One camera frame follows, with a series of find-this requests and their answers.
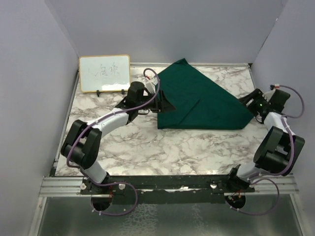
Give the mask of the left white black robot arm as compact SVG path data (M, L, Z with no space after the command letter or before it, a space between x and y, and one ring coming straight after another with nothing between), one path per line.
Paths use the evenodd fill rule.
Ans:
M92 180L92 189L103 194L108 190L108 173L97 161L101 139L115 129L128 125L140 110L166 113L176 110L164 92L150 92L142 82L132 82L127 95L108 114L93 121L76 120L61 147L61 155Z

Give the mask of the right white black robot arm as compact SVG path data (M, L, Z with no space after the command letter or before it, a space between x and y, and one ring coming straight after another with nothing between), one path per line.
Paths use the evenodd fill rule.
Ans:
M282 85L271 85L266 93L257 88L239 99L254 117L261 117L260 123L266 126L268 132L253 161L231 169L226 180L229 191L248 189L258 176L286 176L293 169L305 140L288 125L289 115L284 114L283 109L290 93L282 88Z

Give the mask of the green surgical drape cloth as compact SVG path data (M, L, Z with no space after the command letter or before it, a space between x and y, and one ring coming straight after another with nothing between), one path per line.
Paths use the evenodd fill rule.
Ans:
M240 130L253 114L231 93L181 59L158 74L176 108L157 115L158 129Z

